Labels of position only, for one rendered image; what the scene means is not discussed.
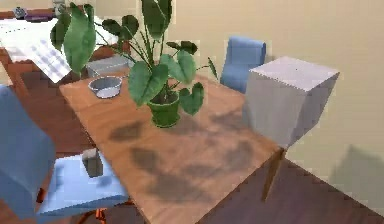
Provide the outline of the green potted houseplant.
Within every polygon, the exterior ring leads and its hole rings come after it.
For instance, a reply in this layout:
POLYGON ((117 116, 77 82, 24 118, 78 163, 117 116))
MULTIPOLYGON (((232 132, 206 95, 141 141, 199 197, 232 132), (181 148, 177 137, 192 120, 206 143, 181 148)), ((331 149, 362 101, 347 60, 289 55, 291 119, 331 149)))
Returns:
POLYGON ((113 51, 123 52, 125 42, 133 42, 139 56, 128 75, 128 92, 137 106, 148 105, 152 122, 158 127, 171 127, 179 120, 179 112, 199 112, 204 100, 204 87, 195 80, 199 67, 193 55, 198 50, 191 41, 167 42, 165 32, 172 18, 172 0, 141 0, 144 27, 133 15, 117 22, 94 20, 90 4, 75 3, 58 7, 58 21, 51 29, 51 43, 64 52, 70 69, 80 74, 89 62, 99 36, 99 27, 117 37, 113 51))

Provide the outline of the blue chair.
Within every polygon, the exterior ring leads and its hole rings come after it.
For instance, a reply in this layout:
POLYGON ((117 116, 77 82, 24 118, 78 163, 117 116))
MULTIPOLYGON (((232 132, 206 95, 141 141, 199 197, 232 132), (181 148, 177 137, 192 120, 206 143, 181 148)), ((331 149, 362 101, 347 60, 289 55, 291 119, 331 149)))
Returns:
POLYGON ((90 178, 82 154, 57 158, 51 138, 14 91, 0 84, 0 199, 20 219, 38 224, 109 208, 128 193, 100 150, 103 175, 90 178))
POLYGON ((220 83, 241 93, 246 92, 249 70, 265 62, 266 43, 247 37, 228 40, 220 83))

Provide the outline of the brown wooden table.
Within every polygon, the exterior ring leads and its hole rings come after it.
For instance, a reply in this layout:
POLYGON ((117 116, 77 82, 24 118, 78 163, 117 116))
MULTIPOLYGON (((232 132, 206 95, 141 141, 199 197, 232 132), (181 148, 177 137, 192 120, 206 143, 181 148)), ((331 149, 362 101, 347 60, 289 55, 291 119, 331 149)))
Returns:
POLYGON ((200 224, 247 177, 279 153, 242 122, 244 97, 204 76, 200 111, 158 128, 123 86, 99 99, 85 80, 60 91, 110 163, 147 224, 200 224))

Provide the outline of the grey metal bowl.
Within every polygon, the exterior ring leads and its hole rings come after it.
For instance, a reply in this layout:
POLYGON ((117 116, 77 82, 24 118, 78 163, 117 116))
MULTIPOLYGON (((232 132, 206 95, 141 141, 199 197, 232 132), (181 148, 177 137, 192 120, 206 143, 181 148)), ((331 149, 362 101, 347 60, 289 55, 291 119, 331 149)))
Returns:
POLYGON ((98 77, 89 82, 88 88, 101 99, 113 98, 120 94, 122 79, 117 76, 98 77))

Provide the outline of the large grey box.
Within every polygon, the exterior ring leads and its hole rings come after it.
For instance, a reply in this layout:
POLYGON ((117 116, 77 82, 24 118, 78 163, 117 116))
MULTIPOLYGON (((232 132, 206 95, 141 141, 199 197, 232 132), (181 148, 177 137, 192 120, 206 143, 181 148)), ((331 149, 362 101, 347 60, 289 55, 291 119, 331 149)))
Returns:
POLYGON ((287 149, 318 123, 338 76, 336 69, 287 56, 253 68, 243 120, 287 149))

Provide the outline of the small grey block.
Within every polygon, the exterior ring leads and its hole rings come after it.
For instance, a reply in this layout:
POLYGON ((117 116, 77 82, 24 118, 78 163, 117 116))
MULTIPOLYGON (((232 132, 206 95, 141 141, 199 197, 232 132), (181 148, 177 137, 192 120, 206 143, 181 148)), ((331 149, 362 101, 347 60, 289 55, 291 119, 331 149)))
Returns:
POLYGON ((82 154, 82 162, 90 178, 103 175, 103 163, 97 148, 85 150, 82 154))

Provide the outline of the white bed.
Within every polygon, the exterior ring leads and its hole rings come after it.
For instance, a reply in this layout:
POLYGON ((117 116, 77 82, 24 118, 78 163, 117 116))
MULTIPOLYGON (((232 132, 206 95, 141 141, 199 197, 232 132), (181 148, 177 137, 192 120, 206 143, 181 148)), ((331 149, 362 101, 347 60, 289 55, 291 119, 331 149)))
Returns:
POLYGON ((102 20, 82 12, 61 15, 49 22, 0 21, 0 43, 12 61, 33 61, 54 83, 70 71, 82 69, 101 46, 111 46, 118 37, 102 27, 102 20))

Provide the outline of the purple flat object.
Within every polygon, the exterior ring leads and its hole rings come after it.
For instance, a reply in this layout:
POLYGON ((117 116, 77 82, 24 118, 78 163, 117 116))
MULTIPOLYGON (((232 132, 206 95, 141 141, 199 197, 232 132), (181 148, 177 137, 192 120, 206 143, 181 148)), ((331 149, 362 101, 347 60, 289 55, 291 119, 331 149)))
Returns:
POLYGON ((41 23, 51 21, 55 17, 53 12, 32 12, 29 11, 24 19, 31 23, 41 23))

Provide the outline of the dark round object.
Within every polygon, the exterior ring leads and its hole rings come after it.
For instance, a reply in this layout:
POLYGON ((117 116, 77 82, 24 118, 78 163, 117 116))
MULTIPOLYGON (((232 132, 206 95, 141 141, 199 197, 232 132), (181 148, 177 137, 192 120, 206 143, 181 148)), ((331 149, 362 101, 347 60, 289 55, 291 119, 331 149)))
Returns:
POLYGON ((26 10, 24 8, 21 8, 21 7, 14 8, 13 13, 15 15, 15 18, 18 20, 23 20, 27 15, 26 10))

